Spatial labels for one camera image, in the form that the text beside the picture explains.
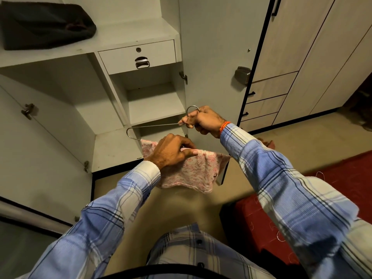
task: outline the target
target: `floor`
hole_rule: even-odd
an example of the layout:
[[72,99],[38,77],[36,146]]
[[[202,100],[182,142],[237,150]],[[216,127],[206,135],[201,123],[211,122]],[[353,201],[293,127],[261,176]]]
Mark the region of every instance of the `floor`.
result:
[[[255,136],[274,140],[276,150],[301,173],[372,150],[372,132],[365,131],[358,117],[348,112],[331,113]],[[123,175],[97,180],[95,197],[114,188]],[[125,232],[106,275],[144,265],[149,250],[161,235],[192,222],[198,222],[201,230],[226,243],[218,217],[221,206],[252,192],[234,160],[229,164],[224,184],[215,184],[210,194],[203,195],[183,187],[154,188],[135,222]]]

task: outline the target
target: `floral print fabric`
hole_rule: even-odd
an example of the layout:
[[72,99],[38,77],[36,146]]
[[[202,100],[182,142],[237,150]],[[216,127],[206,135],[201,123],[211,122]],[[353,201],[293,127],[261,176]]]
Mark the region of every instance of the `floral print fabric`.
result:
[[[141,140],[143,157],[148,157],[155,149],[157,142]],[[213,183],[230,160],[229,155],[198,150],[197,156],[163,168],[158,187],[169,188],[183,185],[202,193],[212,192]]]

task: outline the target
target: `white drawer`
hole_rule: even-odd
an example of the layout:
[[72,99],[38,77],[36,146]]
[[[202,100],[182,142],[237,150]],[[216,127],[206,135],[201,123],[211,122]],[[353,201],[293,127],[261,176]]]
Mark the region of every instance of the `white drawer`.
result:
[[247,121],[242,121],[239,127],[243,129],[244,131],[249,132],[249,131],[260,129],[263,127],[271,126],[274,122],[275,117],[276,117],[276,113],[256,117],[253,119],[249,119]]
[[176,62],[174,40],[100,51],[108,74]]
[[296,75],[297,72],[292,72],[252,83],[249,94],[254,94],[248,95],[246,104],[287,94]]
[[285,100],[285,97],[286,95],[282,95],[275,98],[246,104],[241,120],[246,121],[255,117],[278,112]]

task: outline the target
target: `bracelet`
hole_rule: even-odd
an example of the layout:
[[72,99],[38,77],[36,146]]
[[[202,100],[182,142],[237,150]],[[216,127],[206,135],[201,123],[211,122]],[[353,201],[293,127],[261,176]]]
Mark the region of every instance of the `bracelet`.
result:
[[220,135],[222,133],[222,130],[224,130],[225,126],[228,125],[229,123],[231,123],[230,121],[226,121],[224,122],[224,124],[221,125],[221,128],[220,128]]

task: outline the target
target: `blue plaid shirt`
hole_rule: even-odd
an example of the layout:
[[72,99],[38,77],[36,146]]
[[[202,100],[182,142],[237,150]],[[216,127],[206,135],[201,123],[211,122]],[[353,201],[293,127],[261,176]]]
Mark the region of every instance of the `blue plaid shirt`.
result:
[[[354,203],[323,180],[304,177],[285,156],[268,149],[232,123],[224,128],[221,143],[239,162],[263,209],[309,277],[372,276],[372,226],[357,218],[358,207]],[[143,161],[121,178],[115,189],[89,203],[80,220],[52,243],[23,277],[103,276],[124,230],[134,221],[159,179],[156,165]],[[199,262],[229,278],[273,278],[230,247],[199,231],[197,224],[175,229],[159,239],[148,264]]]

